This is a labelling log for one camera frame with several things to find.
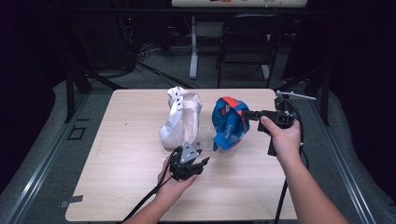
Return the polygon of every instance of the hand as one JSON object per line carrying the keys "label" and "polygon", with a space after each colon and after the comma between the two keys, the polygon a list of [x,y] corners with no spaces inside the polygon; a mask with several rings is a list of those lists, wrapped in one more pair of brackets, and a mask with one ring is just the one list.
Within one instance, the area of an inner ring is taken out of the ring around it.
{"label": "hand", "polygon": [[281,129],[265,116],[261,117],[262,125],[270,132],[276,157],[281,164],[290,161],[300,161],[300,122],[295,119],[288,129]]}
{"label": "hand", "polygon": [[165,172],[165,178],[163,181],[166,181],[169,177],[170,179],[166,184],[164,184],[157,192],[156,198],[161,198],[169,203],[175,203],[181,196],[181,194],[186,190],[197,178],[197,175],[191,176],[189,179],[185,181],[177,181],[173,177],[171,177],[170,168],[165,171],[166,164],[169,161],[169,157],[163,162],[163,170],[158,174],[158,181],[160,182],[163,173]]}

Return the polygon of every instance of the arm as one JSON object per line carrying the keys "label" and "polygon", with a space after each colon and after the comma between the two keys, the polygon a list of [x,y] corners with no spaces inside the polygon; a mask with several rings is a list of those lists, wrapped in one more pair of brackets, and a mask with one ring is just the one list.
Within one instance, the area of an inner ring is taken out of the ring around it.
{"label": "arm", "polygon": [[291,199],[301,223],[347,223],[346,218],[321,190],[300,158],[300,123],[282,130],[267,117],[261,122],[273,137],[277,159],[285,172]]}
{"label": "arm", "polygon": [[123,223],[157,223],[172,205],[177,202],[184,190],[186,190],[197,178],[197,175],[193,175],[186,181],[176,181],[171,177],[169,169],[166,171],[164,170],[168,160],[169,157],[163,162],[163,170],[158,174],[158,181],[160,181],[163,176],[163,172],[166,172],[164,180],[166,181],[170,177],[169,181],[158,190],[157,195],[148,205],[140,209]]}

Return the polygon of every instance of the gray floor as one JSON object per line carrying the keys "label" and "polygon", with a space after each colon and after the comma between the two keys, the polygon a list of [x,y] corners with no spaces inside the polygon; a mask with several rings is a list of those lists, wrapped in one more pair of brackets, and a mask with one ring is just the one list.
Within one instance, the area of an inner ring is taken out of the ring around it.
{"label": "gray floor", "polygon": [[[276,64],[272,87],[281,84],[280,75],[287,60],[288,48],[282,50]],[[212,46],[206,45],[205,42],[201,44],[198,77],[195,80],[189,79],[190,53],[180,54],[182,51],[185,50],[177,49],[178,53],[175,53],[172,50],[155,49],[147,54],[148,57],[144,63],[200,88],[216,88],[216,51]],[[232,76],[237,71],[252,74],[252,77],[262,75],[261,71],[255,72],[255,68],[251,67],[238,66],[228,69],[226,70],[229,71],[228,76]],[[108,76],[111,72],[106,71],[101,74]],[[131,74],[111,80],[130,89],[169,89],[172,85],[176,85],[175,83],[169,85],[157,75],[139,66]],[[93,91],[89,95],[82,95],[76,91],[77,114],[67,124],[64,123],[66,118],[65,84],[61,83],[54,88],[57,98],[51,116],[20,170],[1,194],[0,223],[67,223],[64,219],[66,207],[60,207],[60,202],[66,201],[73,194],[112,92],[96,80],[91,80],[91,84]],[[223,87],[262,88],[264,84],[265,82],[224,81]],[[293,90],[300,91],[303,86],[304,84],[299,85]],[[333,94],[330,97],[330,127],[323,127],[317,116],[316,103],[306,100],[293,102],[299,108],[303,118],[304,148],[309,157],[310,172],[348,220],[351,223],[396,223],[394,202],[376,185],[356,157],[347,120],[337,97]],[[80,140],[67,140],[68,137],[73,137],[69,134],[74,127],[85,129],[83,137]],[[337,161],[340,157],[334,153],[334,143],[329,140],[329,132],[341,152],[341,159],[345,160],[347,172],[352,174],[352,185],[350,179],[344,178],[345,167],[338,165]],[[45,167],[44,161],[53,162]],[[47,172],[40,173],[37,167]],[[37,177],[40,181],[35,182],[32,177]],[[356,201],[354,194],[361,195],[363,201]],[[359,209],[362,206],[367,210],[362,212]],[[296,220],[281,221],[281,223],[296,222]]]}

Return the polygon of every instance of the forearm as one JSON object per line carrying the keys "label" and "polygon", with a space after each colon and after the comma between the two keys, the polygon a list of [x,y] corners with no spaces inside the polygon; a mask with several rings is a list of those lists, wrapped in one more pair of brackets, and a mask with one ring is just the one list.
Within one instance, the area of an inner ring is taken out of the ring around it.
{"label": "forearm", "polygon": [[347,223],[301,161],[282,164],[300,223]]}
{"label": "forearm", "polygon": [[125,224],[155,224],[172,207],[174,201],[166,198],[154,198],[148,205],[126,220]]}

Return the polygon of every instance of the black chair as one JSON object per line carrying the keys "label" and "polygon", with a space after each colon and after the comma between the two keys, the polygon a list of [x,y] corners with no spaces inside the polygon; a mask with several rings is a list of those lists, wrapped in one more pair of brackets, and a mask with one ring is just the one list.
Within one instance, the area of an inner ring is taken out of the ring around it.
{"label": "black chair", "polygon": [[218,88],[221,82],[223,63],[256,64],[269,66],[269,87],[274,70],[277,50],[282,36],[288,28],[288,21],[273,14],[238,14],[224,22],[217,61]]}

